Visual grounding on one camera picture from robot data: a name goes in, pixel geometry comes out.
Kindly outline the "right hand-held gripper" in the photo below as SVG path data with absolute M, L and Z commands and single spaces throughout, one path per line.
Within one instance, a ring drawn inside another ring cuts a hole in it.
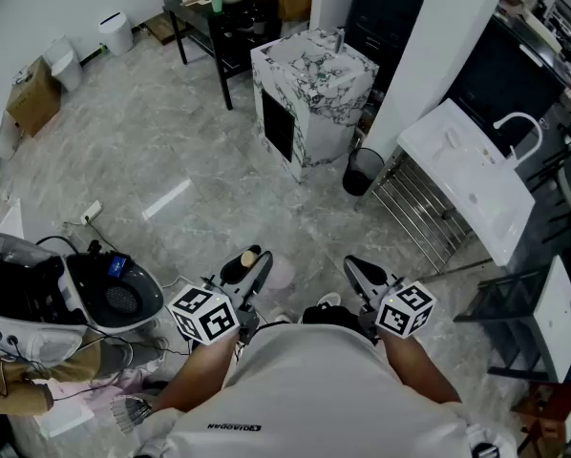
M 419 281 L 399 279 L 393 272 L 353 255 L 344 258 L 344 271 L 363 301 L 358 321 L 375 337 L 383 329 L 401 339 L 412 336 L 433 314 L 435 296 Z

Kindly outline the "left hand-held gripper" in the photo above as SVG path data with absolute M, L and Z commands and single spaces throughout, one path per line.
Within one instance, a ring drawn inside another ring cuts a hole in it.
M 239 333 L 247 344 L 259 324 L 252 299 L 272 269 L 273 256 L 260 245 L 245 248 L 221 269 L 219 278 L 196 285 L 186 278 L 181 291 L 167 304 L 184 339 L 209 346 Z

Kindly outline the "person's right forearm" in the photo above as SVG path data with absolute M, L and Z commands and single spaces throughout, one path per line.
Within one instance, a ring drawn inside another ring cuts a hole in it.
M 415 337 L 402 339 L 384 329 L 377 333 L 391 367 L 404 385 L 438 404 L 461 402 L 455 388 Z

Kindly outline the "person's left forearm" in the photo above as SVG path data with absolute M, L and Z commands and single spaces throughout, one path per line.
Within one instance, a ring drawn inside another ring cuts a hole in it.
M 152 412 L 170 408 L 189 412 L 216 395 L 222 389 L 239 339 L 239 333 L 232 332 L 216 343 L 197 347 L 153 402 Z

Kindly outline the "white ceramic wash basin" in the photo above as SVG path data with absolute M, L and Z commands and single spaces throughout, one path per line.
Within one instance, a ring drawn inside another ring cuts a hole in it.
M 502 155 L 451 99 L 404 130 L 397 142 L 439 187 L 491 256 L 505 266 L 513 256 L 535 201 L 515 169 L 538 151 L 543 130 L 532 116 L 514 112 L 493 124 L 528 120 L 537 143 L 524 155 Z

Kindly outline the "person's black trousers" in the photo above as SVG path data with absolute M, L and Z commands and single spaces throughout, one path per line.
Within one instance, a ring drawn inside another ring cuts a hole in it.
M 327 302 L 311 306 L 305 310 L 302 324 L 328 324 L 350 329 L 369 340 L 373 345 L 377 340 L 370 336 L 359 322 L 359 318 L 341 305 L 329 305 Z

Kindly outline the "metal slatted rack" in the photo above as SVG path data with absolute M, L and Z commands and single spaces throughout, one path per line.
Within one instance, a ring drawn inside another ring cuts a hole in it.
M 400 147 L 387 160 L 357 210 L 376 200 L 432 267 L 428 280 L 465 271 L 484 270 L 495 262 L 488 254 L 455 264 L 454 257 L 478 241 L 469 223 L 421 167 Z

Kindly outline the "person's white shirt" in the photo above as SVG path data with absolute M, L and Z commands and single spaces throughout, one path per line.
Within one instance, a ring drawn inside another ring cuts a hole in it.
M 404 385 L 385 347 L 336 325 L 261 328 L 222 389 L 138 428 L 127 458 L 518 458 L 512 434 Z

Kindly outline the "white power strip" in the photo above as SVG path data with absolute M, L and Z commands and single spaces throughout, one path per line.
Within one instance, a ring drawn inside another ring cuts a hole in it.
M 87 225 L 92 222 L 97 216 L 102 212 L 103 205 L 99 200 L 93 202 L 93 204 L 82 214 L 81 222 L 83 225 Z

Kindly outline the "wooden board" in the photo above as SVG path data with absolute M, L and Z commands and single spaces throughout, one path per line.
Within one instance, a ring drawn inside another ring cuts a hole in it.
M 175 20 L 178 24 L 179 36 L 184 37 L 185 33 L 192 29 L 191 26 L 179 19 L 177 16 Z M 176 39 L 170 13 L 167 11 L 144 21 L 142 25 L 143 28 L 152 34 L 162 46 L 166 46 L 167 44 L 174 42 Z

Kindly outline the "black table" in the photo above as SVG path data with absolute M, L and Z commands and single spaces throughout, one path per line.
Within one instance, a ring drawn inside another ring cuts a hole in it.
M 214 60 L 224 104 L 232 109 L 228 80 L 251 69 L 251 51 L 276 40 L 282 21 L 278 0 L 243 0 L 224 4 L 215 13 L 210 5 L 163 0 L 183 64 L 188 63 L 182 40 L 196 44 Z

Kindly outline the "black cabinet appliance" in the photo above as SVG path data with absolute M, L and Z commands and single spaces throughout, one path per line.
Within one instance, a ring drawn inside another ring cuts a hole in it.
M 345 43 L 379 66 L 374 87 L 386 92 L 424 0 L 352 0 Z

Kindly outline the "white rectangular trash can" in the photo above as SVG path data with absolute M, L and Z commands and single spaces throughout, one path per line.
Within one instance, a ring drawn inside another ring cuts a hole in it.
M 102 43 L 113 55 L 123 55 L 133 48 L 133 33 L 126 14 L 122 11 L 105 18 L 98 24 Z

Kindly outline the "small cardboard box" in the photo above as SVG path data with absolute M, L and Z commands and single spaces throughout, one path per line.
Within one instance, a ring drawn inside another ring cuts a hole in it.
M 24 133 L 35 136 L 59 112 L 61 85 L 42 57 L 27 71 L 28 78 L 12 86 L 6 111 Z

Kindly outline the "white rounded bin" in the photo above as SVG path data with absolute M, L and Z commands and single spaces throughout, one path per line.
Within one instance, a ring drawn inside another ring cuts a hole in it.
M 52 77 L 65 88 L 68 93 L 76 90 L 82 82 L 82 68 L 70 40 L 62 35 L 55 39 L 42 53 L 48 64 Z

